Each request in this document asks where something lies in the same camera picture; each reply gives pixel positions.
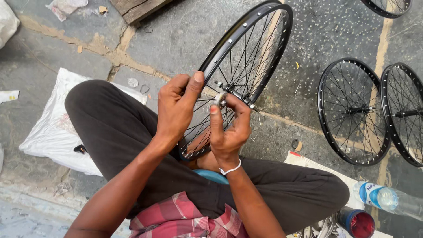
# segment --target wooden plank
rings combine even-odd
[[[157,11],[162,6],[170,3],[172,0],[147,0],[144,3],[132,8],[123,15],[125,21],[131,24],[146,18],[151,13]]]
[[[119,11],[121,15],[126,14],[132,8],[146,1],[148,0],[110,0],[110,2]]]

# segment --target blue stool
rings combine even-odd
[[[213,182],[229,185],[228,179],[219,173],[206,170],[206,169],[194,169],[193,171],[196,172],[201,177],[204,177]]]

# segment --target plaid shirt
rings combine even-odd
[[[248,238],[238,213],[225,204],[216,219],[203,216],[185,192],[141,211],[129,226],[129,238]]]

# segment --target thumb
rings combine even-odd
[[[210,106],[210,142],[216,143],[223,139],[223,120],[220,109],[216,105]]]
[[[181,101],[186,103],[187,107],[193,108],[195,102],[198,99],[198,96],[203,90],[204,84],[204,73],[201,71],[195,72],[195,74],[190,78],[185,93],[181,98]]]

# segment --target black bicycle rim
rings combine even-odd
[[[193,120],[178,143],[181,159],[191,160],[209,151],[208,108],[215,94],[232,93],[249,106],[257,100],[286,48],[292,22],[288,5],[269,0],[249,10],[219,40],[199,68],[204,72],[204,90],[194,107]],[[222,112],[226,130],[234,113],[230,108]],[[197,137],[201,140],[194,144],[199,142],[199,146],[191,148]]]
[[[381,112],[379,84],[373,70],[355,58],[333,62],[321,76],[320,124],[329,145],[348,163],[371,166],[388,151],[391,140]]]
[[[422,81],[408,65],[390,65],[382,74],[381,96],[395,147],[407,162],[423,167]]]
[[[411,0],[361,0],[374,13],[386,18],[398,18],[410,9]]]

